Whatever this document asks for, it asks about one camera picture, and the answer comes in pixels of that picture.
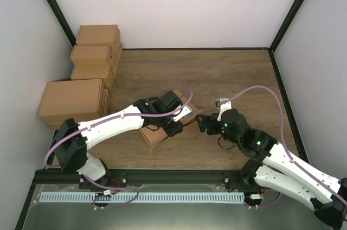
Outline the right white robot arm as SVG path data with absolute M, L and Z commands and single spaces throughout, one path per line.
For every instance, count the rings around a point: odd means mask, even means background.
M 307 206 L 326 225 L 340 229 L 346 221 L 346 179 L 330 176 L 306 163 L 271 135 L 251 128 L 236 109 L 197 115 L 201 132 L 220 135 L 249 158 L 241 182 L 273 189 Z

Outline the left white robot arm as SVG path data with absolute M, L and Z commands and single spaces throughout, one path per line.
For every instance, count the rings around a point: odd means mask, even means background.
M 149 125 L 163 129 L 172 137 L 183 131 L 181 119 L 191 108 L 173 91 L 162 97 L 143 98 L 127 108 L 88 122 L 67 119 L 54 138 L 54 154 L 63 172 L 82 174 L 100 189 L 111 182 L 104 161 L 88 151 L 97 144 L 121 133 L 139 130 Z

